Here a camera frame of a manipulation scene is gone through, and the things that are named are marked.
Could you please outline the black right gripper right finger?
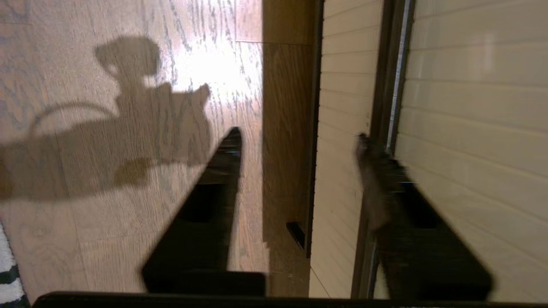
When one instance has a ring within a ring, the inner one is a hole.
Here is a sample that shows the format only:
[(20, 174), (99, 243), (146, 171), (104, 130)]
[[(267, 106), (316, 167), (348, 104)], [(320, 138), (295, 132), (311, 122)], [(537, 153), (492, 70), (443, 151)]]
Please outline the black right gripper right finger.
[(423, 196), (405, 168), (366, 134), (357, 139), (363, 185), (355, 297), (374, 296), (378, 267), (402, 300), (486, 300), (491, 273)]

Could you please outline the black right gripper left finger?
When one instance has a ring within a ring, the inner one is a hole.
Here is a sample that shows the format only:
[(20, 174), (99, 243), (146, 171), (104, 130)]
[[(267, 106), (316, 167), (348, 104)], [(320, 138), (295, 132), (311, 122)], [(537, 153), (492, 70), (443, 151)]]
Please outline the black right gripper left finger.
[(260, 272), (229, 271), (243, 140), (233, 127), (143, 265), (150, 293), (264, 296)]

